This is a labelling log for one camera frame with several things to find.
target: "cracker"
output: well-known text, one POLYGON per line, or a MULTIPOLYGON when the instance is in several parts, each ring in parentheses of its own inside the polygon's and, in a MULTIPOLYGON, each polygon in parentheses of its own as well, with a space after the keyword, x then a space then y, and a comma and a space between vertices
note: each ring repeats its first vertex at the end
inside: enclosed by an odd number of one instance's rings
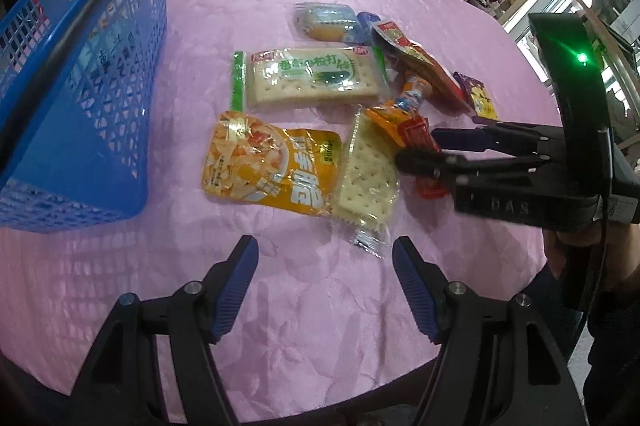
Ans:
POLYGON ((389 222, 398 196, 398 146, 364 114, 356 116, 351 142, 340 162, 332 213, 338 218, 378 231, 389 222))
POLYGON ((388 95, 382 69, 370 48, 302 48, 262 52, 252 56, 248 66, 246 95, 250 106, 317 106, 326 102, 372 104, 388 95), (306 75, 297 78, 278 69, 277 63, 310 62, 332 52, 346 57, 353 76, 340 82, 323 82, 312 76, 313 65, 303 67, 306 75))

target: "basket handle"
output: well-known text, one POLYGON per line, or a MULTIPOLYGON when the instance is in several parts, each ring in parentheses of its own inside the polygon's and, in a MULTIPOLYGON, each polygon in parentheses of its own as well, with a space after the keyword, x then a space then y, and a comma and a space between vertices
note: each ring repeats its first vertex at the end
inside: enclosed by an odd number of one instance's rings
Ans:
POLYGON ((72 18, 66 23, 64 32, 55 42, 45 43, 43 50, 46 56, 31 74, 31 79, 20 92, 0 128, 0 189, 14 172, 31 136, 37 130, 39 124, 32 122, 37 113, 47 107, 47 98, 58 83, 60 72, 108 1, 86 0, 72 7, 65 15, 65 18, 69 15, 72 18))

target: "black cable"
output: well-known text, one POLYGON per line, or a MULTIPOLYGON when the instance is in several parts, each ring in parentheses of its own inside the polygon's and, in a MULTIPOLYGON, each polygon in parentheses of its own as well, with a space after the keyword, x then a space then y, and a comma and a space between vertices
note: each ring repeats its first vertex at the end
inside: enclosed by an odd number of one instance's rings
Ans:
POLYGON ((604 183, 602 186, 602 219, 600 220, 600 244, 599 252, 600 258, 598 259, 598 275, 596 277, 595 284, 593 286, 593 294, 589 301, 587 310, 582 313, 578 328, 575 331, 573 341, 571 344, 574 346, 578 344, 584 326, 589 319, 591 311, 595 305, 596 299, 600 294, 600 284, 602 282, 602 276, 604 275, 604 269, 607 262, 607 234, 609 233, 609 197, 611 195, 611 186, 613 183, 613 155, 611 150, 612 139, 609 129, 602 129, 598 131, 598 144, 600 147, 600 153, 603 158, 602 173, 604 183))

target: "round table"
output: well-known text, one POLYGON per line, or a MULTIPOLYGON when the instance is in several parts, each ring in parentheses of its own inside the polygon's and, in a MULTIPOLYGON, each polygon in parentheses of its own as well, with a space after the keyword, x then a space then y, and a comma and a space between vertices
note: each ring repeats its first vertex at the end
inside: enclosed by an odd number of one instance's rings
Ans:
MULTIPOLYGON (((236 324, 213 349, 242 422, 342 401, 433 359, 386 259, 348 243, 343 224, 207 198, 200 176, 212 128, 230 98, 235 50, 309 46, 292 23, 296 2, 348 4, 398 23, 449 70, 482 80, 502 120, 559 124, 549 97, 498 23, 460 0, 167 0, 168 28, 154 86, 149 198, 129 221, 38 235, 0 231, 0 348, 47 386, 69 393, 117 296, 172 294, 253 234, 260 262, 236 324)), ((432 127, 467 117, 423 112, 432 127)), ((264 115, 285 127, 346 135, 340 110, 264 115)), ((457 215, 403 183, 392 237, 408 235, 427 261, 482 296, 508 299, 544 265, 537 229, 457 215)), ((168 340, 159 340, 171 418, 181 414, 168 340)))

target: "red snack packet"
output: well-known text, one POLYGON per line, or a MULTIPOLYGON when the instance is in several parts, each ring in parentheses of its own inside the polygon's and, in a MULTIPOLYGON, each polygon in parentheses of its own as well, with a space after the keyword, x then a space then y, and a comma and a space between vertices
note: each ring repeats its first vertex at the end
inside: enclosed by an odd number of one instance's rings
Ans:
POLYGON ((437 62, 420 44, 408 39, 394 22, 377 22, 372 30, 378 35, 383 48, 405 63, 411 70, 426 79, 434 89, 429 99, 446 115, 473 114, 466 94, 444 66, 437 62))
MULTIPOLYGON (((411 120, 398 125, 398 133, 402 137, 405 146, 413 148, 428 148, 441 152, 440 146, 429 133, 429 121, 419 115, 411 120)), ((443 199, 449 194, 449 190, 437 179, 417 177, 415 186, 418 194, 427 200, 443 199)))

